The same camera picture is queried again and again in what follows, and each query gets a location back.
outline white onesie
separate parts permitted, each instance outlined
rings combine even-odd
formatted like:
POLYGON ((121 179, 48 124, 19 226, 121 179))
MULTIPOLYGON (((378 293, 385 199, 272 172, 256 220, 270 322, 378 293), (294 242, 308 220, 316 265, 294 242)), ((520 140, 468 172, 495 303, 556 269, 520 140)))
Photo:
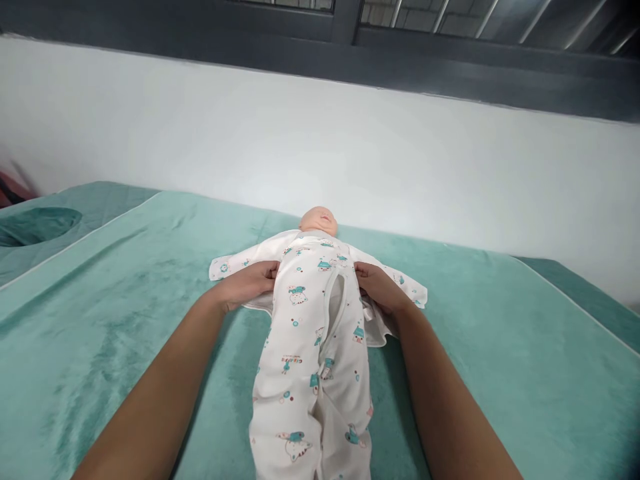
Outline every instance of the white onesie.
POLYGON ((262 260, 281 264, 273 293, 246 304, 272 316, 249 426, 257 478, 371 478, 367 345, 384 345, 390 332, 377 306, 360 297, 353 263, 384 267, 420 307, 427 290, 322 231, 283 232, 215 259, 209 277, 262 260))

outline onesie sleeve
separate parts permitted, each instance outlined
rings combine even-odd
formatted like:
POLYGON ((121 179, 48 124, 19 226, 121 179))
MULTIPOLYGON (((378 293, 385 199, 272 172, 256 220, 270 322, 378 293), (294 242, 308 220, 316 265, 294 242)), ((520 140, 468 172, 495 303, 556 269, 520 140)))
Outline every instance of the onesie sleeve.
POLYGON ((240 253, 214 258, 209 266, 209 279, 216 281, 263 260, 280 260, 283 250, 290 244, 298 230, 278 233, 240 253))
POLYGON ((410 276, 380 263, 375 257, 372 257, 368 253, 358 250, 355 247, 349 246, 349 252, 351 253, 351 258, 353 259, 353 261, 370 263, 382 268, 382 270, 384 270, 385 273, 390 276, 390 278, 394 282, 396 282, 396 284, 412 300, 412 302, 414 302, 418 307, 422 309, 425 307, 425 304, 427 303, 426 287, 420 285, 410 276))

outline doll face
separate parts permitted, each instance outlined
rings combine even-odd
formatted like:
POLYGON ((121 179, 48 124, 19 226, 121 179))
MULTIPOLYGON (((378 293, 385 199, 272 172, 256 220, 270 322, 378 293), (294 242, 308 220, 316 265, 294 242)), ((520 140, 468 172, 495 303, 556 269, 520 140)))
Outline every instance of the doll face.
POLYGON ((336 222, 331 210, 324 207, 314 207, 305 213, 300 220, 300 230, 322 230, 330 236, 335 237, 338 233, 338 222, 336 222))

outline person's hand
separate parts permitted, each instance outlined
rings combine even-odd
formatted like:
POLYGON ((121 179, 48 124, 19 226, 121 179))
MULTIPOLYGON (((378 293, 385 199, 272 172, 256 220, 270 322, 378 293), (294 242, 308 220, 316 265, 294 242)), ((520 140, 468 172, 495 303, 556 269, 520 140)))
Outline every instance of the person's hand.
POLYGON ((385 313, 395 315, 413 306, 410 298, 380 267, 370 263, 355 262, 355 274, 360 288, 374 300, 385 313))
POLYGON ((206 295, 215 298, 224 313, 228 313, 261 293, 272 291, 279 267, 278 261, 256 262, 231 274, 206 295))

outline teal blanket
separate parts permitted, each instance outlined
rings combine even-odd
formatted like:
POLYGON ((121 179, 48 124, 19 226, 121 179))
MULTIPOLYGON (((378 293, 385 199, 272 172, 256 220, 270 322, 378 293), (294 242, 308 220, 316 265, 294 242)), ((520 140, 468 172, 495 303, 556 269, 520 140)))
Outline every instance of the teal blanket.
MULTIPOLYGON (((286 229, 288 215, 162 192, 0 287, 0 465, 69 478, 190 305, 212 258, 286 229)), ((388 233, 338 237, 429 288, 427 315, 527 479, 624 477, 640 357, 520 261, 388 233)), ((266 313, 229 315, 176 479, 255 475, 251 387, 266 313)), ((428 477, 399 345, 370 349, 375 479, 428 477)))

